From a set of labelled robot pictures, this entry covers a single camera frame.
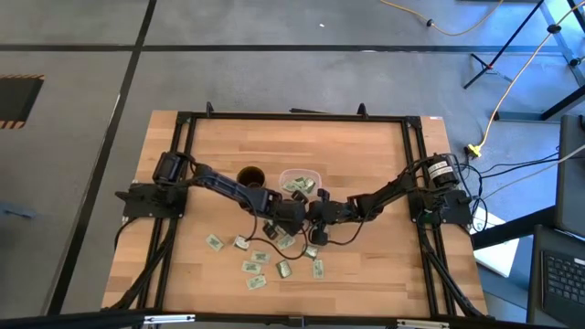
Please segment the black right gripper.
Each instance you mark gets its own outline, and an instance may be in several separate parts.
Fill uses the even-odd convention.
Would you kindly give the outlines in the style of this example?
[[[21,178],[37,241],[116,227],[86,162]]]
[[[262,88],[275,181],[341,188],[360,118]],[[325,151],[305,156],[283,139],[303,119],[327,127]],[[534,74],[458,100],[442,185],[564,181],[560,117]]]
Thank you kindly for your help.
[[[332,201],[330,194],[319,188],[318,200],[309,203],[305,219],[311,223],[309,241],[318,246],[324,246],[329,242],[325,228],[329,225],[342,224],[355,221],[353,207],[345,202]]]

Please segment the clear plastic container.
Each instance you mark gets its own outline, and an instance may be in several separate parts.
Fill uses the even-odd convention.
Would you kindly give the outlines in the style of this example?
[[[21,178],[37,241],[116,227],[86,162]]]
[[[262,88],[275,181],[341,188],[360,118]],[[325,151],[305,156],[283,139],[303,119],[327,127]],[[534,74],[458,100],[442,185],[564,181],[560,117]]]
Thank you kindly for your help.
[[[291,192],[284,190],[282,187],[286,182],[292,181],[298,177],[303,177],[303,178],[310,177],[315,181],[316,185],[310,194],[305,194],[304,191],[299,187],[296,191],[302,192],[305,196],[316,196],[317,190],[322,187],[322,177],[316,171],[309,170],[309,169],[287,169],[287,170],[284,170],[281,173],[280,178],[279,178],[279,188],[281,189],[281,191],[285,194],[291,195],[292,194]]]

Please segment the brown ceramic mug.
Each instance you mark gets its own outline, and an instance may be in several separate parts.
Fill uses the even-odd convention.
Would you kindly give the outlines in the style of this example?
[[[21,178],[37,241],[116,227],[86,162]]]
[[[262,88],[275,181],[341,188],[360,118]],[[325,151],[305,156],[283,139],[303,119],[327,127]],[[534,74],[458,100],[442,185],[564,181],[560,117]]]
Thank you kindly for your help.
[[[246,166],[237,174],[237,182],[250,188],[265,187],[266,176],[257,166]]]

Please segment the white box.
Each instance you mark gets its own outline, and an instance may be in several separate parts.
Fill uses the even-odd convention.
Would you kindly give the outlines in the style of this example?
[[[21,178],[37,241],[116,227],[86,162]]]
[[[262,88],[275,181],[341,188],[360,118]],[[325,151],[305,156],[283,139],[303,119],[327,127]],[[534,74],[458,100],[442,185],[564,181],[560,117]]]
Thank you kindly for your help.
[[[489,228],[505,224],[501,218],[478,207],[473,214],[473,224],[469,233],[474,235]],[[519,239],[512,239],[491,247],[476,250],[473,255],[477,263],[483,265],[504,278],[508,278],[512,270]]]

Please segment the black desk beam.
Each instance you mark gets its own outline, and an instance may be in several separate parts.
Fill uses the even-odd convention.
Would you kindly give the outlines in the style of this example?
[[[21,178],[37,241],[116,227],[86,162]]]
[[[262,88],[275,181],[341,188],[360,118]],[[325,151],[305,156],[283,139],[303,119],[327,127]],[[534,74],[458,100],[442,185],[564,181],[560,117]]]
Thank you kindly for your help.
[[[472,235],[473,249],[479,250],[505,243],[508,240],[532,235],[535,226],[554,227],[556,207],[547,207]]]

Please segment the black tripod stand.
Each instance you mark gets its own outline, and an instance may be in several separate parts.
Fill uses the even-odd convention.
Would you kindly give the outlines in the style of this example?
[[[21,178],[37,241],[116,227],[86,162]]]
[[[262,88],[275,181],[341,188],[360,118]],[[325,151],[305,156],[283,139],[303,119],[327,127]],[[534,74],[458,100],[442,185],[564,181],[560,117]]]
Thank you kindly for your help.
[[[513,81],[512,78],[506,76],[504,73],[501,73],[500,71],[495,69],[495,63],[502,57],[502,55],[507,50],[509,50],[511,48],[512,42],[516,39],[516,37],[519,35],[519,33],[522,31],[522,29],[528,23],[528,21],[535,15],[537,10],[544,4],[544,0],[534,0],[534,2],[536,4],[531,9],[531,11],[527,14],[527,16],[524,18],[524,20],[520,23],[520,25],[516,28],[514,33],[508,38],[508,40],[504,43],[503,46],[496,48],[495,55],[493,56],[492,59],[490,59],[489,61],[485,61],[478,54],[476,54],[474,52],[472,52],[470,54],[472,61],[479,64],[481,68],[472,78],[470,78],[467,82],[465,82],[463,84],[463,88],[465,90],[469,89],[472,85],[474,85],[474,83],[476,81],[478,81],[480,78],[482,78],[483,76],[486,76],[486,75],[496,75],[499,78],[501,78],[507,82]]]

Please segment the grey monitor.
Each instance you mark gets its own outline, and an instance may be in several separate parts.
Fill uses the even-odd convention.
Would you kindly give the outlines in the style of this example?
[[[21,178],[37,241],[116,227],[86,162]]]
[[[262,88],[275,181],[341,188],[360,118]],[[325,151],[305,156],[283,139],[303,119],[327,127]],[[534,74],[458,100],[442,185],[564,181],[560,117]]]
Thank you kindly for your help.
[[[556,224],[585,238],[585,117],[561,118],[559,146]]]

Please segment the black laptop keyboard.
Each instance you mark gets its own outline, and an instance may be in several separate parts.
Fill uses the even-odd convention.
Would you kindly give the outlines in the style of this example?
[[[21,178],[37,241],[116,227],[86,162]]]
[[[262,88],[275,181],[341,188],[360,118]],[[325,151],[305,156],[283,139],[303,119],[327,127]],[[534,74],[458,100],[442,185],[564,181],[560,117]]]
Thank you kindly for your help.
[[[526,321],[585,329],[585,240],[535,227]]]

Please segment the black stand leg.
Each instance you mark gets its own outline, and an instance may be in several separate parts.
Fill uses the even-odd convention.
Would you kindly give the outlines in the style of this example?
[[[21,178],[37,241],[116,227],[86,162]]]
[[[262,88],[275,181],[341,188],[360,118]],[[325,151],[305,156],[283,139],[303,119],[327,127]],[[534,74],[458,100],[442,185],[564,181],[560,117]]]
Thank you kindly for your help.
[[[577,88],[570,95],[553,105],[548,110],[540,115],[540,120],[543,122],[553,122],[559,119],[562,115],[573,110],[575,107],[585,101],[585,85]]]

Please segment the blue floor object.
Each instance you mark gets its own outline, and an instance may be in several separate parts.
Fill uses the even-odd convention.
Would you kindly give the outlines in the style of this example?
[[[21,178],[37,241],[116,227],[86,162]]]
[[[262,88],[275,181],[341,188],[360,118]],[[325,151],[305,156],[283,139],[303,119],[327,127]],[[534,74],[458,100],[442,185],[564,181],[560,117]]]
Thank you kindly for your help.
[[[4,202],[0,202],[0,214],[6,215],[6,216],[8,216],[8,215],[18,216],[18,217],[28,218],[28,219],[32,219],[37,215],[34,210],[20,207],[17,205],[4,203]]]

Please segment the black floor hatch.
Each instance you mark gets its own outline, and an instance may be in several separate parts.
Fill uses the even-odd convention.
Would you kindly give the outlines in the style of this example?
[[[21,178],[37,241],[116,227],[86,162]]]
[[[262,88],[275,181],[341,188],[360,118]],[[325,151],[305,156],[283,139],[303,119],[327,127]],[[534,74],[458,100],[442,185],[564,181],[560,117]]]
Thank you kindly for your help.
[[[0,129],[26,125],[44,81],[44,75],[0,75]]]

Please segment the silver metal bracket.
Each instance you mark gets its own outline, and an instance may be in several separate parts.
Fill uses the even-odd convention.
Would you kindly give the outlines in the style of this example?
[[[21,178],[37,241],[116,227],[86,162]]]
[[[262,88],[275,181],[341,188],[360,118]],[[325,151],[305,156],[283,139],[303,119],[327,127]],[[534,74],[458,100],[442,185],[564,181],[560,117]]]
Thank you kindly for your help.
[[[146,315],[144,317],[144,325],[159,325],[159,324],[176,324],[176,323],[190,323],[196,320],[194,314],[159,314]]]
[[[421,320],[421,319],[398,319],[396,329],[451,329],[449,323]]]

